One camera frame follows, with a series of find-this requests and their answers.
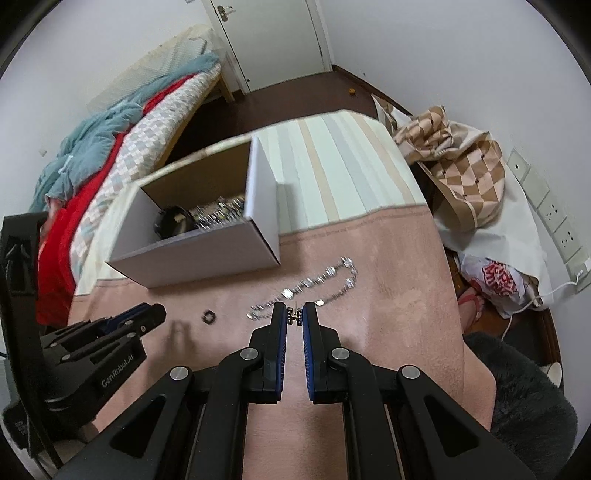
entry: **wooden bed frame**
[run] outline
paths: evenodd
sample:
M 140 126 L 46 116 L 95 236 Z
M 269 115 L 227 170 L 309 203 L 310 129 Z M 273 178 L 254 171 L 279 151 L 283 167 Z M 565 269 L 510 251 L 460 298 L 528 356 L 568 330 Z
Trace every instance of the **wooden bed frame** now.
M 159 170 L 166 165 L 166 161 L 168 160 L 170 153 L 172 152 L 172 150 L 173 150 L 174 146 L 176 145 L 180 136 L 183 134 L 185 128 L 187 127 L 187 125 L 189 124 L 191 119 L 193 118 L 193 115 L 195 115 L 195 112 L 197 112 L 199 107 L 201 107 L 201 105 L 209 97 L 209 95 L 216 90 L 218 90 L 219 93 L 224 97 L 224 100 L 226 101 L 226 103 L 232 103 L 235 101 L 234 95 L 232 94 L 232 92 L 228 88 L 228 84 L 226 83 L 226 79 L 223 77 L 223 74 L 220 73 L 220 76 L 219 76 L 217 82 L 212 83 L 212 85 L 205 91 L 205 93 L 197 101 L 197 103 L 195 103 L 195 105 L 193 106 L 193 108 L 191 109 L 189 114 L 185 117 L 185 119 L 182 121 L 182 123 L 178 126 L 172 139 L 170 140 L 170 142 L 166 146 L 166 150 L 164 150 L 164 153 L 162 154 L 160 159 L 154 164 L 153 171 Z

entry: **plastic bag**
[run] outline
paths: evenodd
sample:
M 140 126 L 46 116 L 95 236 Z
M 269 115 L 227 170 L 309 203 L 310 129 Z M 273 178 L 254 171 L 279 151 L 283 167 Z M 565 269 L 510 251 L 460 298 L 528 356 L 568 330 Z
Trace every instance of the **plastic bag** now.
M 490 300 L 503 318 L 508 319 L 537 295 L 532 279 L 509 265 L 462 253 L 456 262 L 462 277 Z

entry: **pillow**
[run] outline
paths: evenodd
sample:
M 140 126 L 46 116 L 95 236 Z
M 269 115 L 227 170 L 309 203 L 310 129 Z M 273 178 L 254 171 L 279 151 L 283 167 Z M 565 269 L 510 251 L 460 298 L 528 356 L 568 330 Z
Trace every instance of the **pillow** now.
M 174 72 L 203 55 L 207 41 L 181 34 L 139 59 L 121 73 L 87 105 L 90 113 L 102 112 L 163 75 Z

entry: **white box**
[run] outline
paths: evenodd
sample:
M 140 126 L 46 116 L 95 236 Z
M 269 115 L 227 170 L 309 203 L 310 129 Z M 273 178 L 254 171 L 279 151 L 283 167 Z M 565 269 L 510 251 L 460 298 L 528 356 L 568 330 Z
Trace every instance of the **white box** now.
M 154 232 L 162 208 L 188 210 L 241 193 L 241 220 L 165 240 Z M 259 139 L 197 158 L 138 189 L 107 263 L 148 288 L 279 265 L 277 184 Z

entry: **necklace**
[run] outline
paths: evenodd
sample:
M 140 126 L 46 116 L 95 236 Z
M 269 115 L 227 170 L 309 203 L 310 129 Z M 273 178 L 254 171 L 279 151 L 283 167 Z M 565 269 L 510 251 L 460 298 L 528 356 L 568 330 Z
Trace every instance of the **necklace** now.
M 271 309 L 276 301 L 291 300 L 294 296 L 299 295 L 305 291 L 304 289 L 306 288 L 314 288 L 318 285 L 322 285 L 326 280 L 335 278 L 341 268 L 347 268 L 350 273 L 350 277 L 345 280 L 345 285 L 343 288 L 323 299 L 315 300 L 314 303 L 317 307 L 323 307 L 327 303 L 341 298 L 349 290 L 355 288 L 355 284 L 357 283 L 357 269 L 353 264 L 353 260 L 351 260 L 349 257 L 340 257 L 340 262 L 331 267 L 327 267 L 322 275 L 319 275 L 316 278 L 307 277 L 303 280 L 300 280 L 300 282 L 295 287 L 286 288 L 281 292 L 280 296 L 277 296 L 266 303 L 252 305 L 246 316 L 251 320 L 271 318 L 271 312 L 266 312 L 266 310 Z

